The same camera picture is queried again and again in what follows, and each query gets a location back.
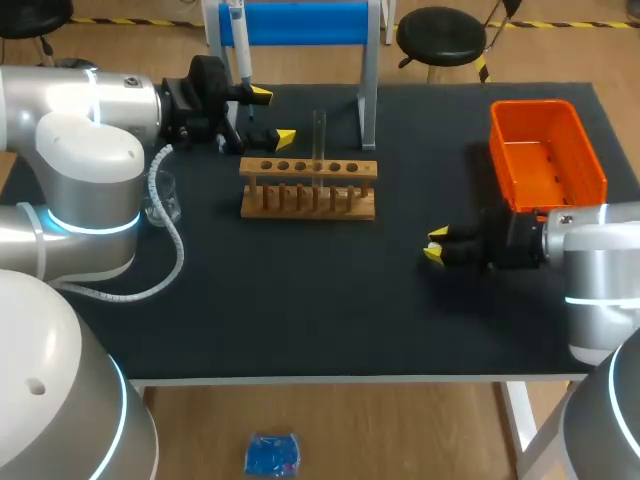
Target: wooden floor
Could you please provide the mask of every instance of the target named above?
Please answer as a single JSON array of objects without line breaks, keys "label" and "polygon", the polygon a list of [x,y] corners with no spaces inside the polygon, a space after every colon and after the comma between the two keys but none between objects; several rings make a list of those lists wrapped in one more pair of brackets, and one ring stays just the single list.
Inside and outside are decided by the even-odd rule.
[{"label": "wooden floor", "polygon": [[[399,20],[420,6],[445,4],[484,19],[493,0],[397,0]],[[179,0],[76,0],[86,17],[199,21]],[[516,20],[625,21],[624,0],[524,0]],[[155,80],[184,76],[206,53],[202,30],[66,26],[50,37],[59,57]],[[509,29],[486,56],[494,82],[592,82],[620,142],[640,173],[640,31]],[[358,48],[255,48],[257,83],[355,83]],[[381,50],[385,83],[424,82],[427,69],[403,70],[393,45]],[[29,42],[10,42],[6,62],[36,61]],[[474,66],[440,72],[442,83],[476,83]],[[10,162],[0,160],[0,185]],[[562,383],[528,385],[542,423]],[[149,398],[161,443],[160,480],[241,478],[252,432],[295,432],[302,479],[502,480],[514,478],[501,410],[491,384],[163,388]],[[549,478],[564,478],[555,472]]]}]

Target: wooden test tube rack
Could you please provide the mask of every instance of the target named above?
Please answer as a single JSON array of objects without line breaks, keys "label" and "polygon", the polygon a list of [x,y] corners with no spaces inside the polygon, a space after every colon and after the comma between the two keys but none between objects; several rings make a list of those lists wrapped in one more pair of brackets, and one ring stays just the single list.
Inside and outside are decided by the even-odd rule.
[{"label": "wooden test tube rack", "polygon": [[[245,218],[315,220],[375,220],[371,181],[378,178],[378,163],[364,160],[325,160],[323,168],[313,160],[253,158],[240,160],[240,175],[249,179],[244,187],[241,215]],[[269,184],[265,177],[309,179],[322,177],[322,192],[301,183]],[[327,185],[334,179],[354,180],[360,186]]]}]

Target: table leg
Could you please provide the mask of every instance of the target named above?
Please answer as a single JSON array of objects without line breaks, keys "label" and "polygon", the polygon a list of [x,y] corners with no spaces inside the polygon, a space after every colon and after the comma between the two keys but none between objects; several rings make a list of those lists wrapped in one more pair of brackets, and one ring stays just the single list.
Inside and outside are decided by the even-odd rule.
[{"label": "table leg", "polygon": [[569,477],[576,478],[567,458],[562,435],[562,418],[571,391],[572,389],[562,397],[529,446],[519,456],[516,469],[520,480],[543,479],[544,475],[559,461],[563,462]]},{"label": "table leg", "polygon": [[517,455],[518,479],[541,480],[558,461],[564,461],[570,478],[575,478],[566,459],[562,438],[562,416],[572,389],[560,400],[538,431],[525,382],[503,382],[500,387]]},{"label": "table leg", "polygon": [[389,0],[389,13],[385,24],[385,43],[391,45],[393,43],[393,32],[396,23],[396,0]]}]

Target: black tabletop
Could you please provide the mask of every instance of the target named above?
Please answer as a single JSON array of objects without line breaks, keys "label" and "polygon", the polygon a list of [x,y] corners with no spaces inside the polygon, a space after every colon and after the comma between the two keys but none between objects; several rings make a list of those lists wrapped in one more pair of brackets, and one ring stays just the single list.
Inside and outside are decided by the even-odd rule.
[{"label": "black tabletop", "polygon": [[[309,158],[313,108],[327,111],[327,158],[379,162],[375,222],[243,220],[239,159],[197,147],[165,167],[177,179],[184,270],[156,297],[118,305],[65,294],[130,378],[568,374],[562,277],[444,271],[426,234],[474,222],[497,194],[489,107],[572,102],[609,180],[609,201],[640,189],[590,85],[385,86],[377,149],[362,152],[355,89],[277,86],[255,127],[299,130],[282,156]],[[3,203],[37,202],[24,164]],[[174,263],[167,233],[143,223],[132,267],[95,287],[142,291]]]}]

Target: orange basket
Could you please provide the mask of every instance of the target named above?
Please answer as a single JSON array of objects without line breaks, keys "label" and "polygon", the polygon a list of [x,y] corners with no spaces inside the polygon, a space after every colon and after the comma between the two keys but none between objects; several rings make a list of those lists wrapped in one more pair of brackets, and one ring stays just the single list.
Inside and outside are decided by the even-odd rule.
[{"label": "orange basket", "polygon": [[491,156],[513,211],[606,202],[607,179],[569,102],[495,102],[491,121]]}]

